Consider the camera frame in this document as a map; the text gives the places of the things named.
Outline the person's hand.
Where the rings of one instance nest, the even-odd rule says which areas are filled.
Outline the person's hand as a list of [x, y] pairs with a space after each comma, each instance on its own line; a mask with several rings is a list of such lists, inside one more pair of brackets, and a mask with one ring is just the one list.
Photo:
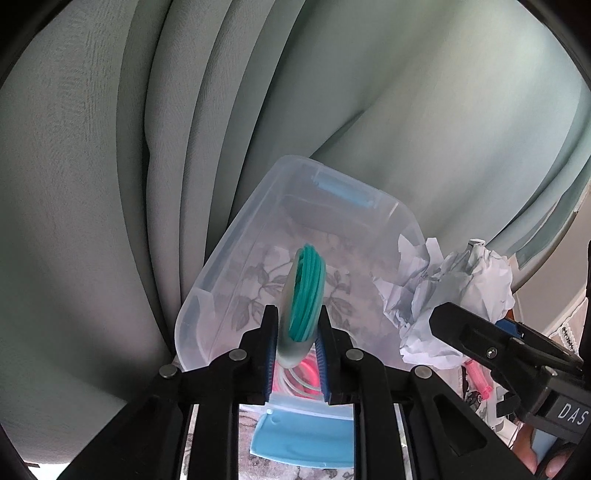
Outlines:
[[[538, 441], [549, 441], [551, 444], [554, 444], [555, 438], [546, 432], [535, 429], [531, 425], [522, 423], [512, 446], [513, 453], [532, 474], [536, 473], [541, 462], [540, 457], [532, 447]], [[555, 450], [555, 455], [545, 463], [545, 476], [548, 479], [553, 479], [558, 475], [575, 449], [576, 445], [566, 443], [558, 450]]]

